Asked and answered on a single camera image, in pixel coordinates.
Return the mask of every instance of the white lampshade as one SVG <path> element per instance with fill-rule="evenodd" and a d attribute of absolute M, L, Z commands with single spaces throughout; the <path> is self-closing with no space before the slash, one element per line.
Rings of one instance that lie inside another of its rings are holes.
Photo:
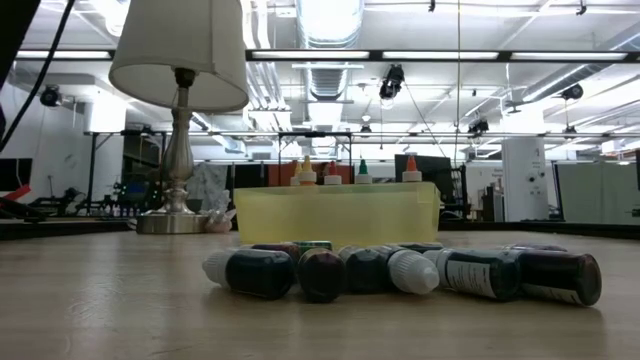
<path fill-rule="evenodd" d="M 131 0 L 109 80 L 142 101 L 176 105 L 173 69 L 197 73 L 189 108 L 227 112 L 249 101 L 238 0 Z"/>

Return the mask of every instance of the plastic bin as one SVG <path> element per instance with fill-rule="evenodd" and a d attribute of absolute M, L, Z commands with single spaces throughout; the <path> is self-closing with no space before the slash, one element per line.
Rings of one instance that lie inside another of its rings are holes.
<path fill-rule="evenodd" d="M 329 240 L 344 245 L 431 242 L 440 193 L 433 183 L 238 189 L 243 243 Z"/>

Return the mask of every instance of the silver lamp stand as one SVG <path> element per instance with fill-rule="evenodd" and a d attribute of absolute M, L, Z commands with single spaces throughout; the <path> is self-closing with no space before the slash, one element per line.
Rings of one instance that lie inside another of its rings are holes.
<path fill-rule="evenodd" d="M 136 231 L 139 234 L 197 234 L 204 232 L 206 215 L 198 215 L 186 204 L 187 180 L 193 175 L 193 154 L 189 144 L 189 87 L 195 80 L 195 72 L 175 69 L 178 84 L 178 108 L 173 115 L 173 133 L 162 159 L 162 171 L 168 179 L 164 192 L 164 205 L 138 216 Z"/>

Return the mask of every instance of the table surface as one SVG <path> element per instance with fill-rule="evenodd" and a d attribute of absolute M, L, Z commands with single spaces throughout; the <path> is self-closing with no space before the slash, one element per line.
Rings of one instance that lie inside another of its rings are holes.
<path fill-rule="evenodd" d="M 0 242 L 0 359 L 638 359 L 640 242 L 520 232 L 442 232 L 447 246 L 553 243 L 603 275 L 592 308 L 299 290 L 263 301 L 209 282 L 201 261 L 237 234 L 133 232 Z"/>

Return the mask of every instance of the lamp base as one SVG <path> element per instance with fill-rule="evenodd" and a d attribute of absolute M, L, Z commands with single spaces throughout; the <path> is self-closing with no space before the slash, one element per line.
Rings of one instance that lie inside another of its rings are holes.
<path fill-rule="evenodd" d="M 138 216 L 138 234 L 202 234 L 206 215 L 198 214 L 148 214 Z"/>

